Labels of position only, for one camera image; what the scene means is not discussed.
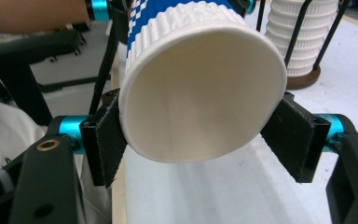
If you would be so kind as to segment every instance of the cup stack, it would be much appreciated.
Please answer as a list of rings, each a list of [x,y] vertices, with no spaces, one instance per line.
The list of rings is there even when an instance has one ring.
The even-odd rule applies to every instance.
[[[286,56],[296,21],[305,0],[273,0],[268,14],[266,37]],[[287,76],[302,77],[313,64],[337,12],[338,0],[313,0],[305,15],[287,66]]]

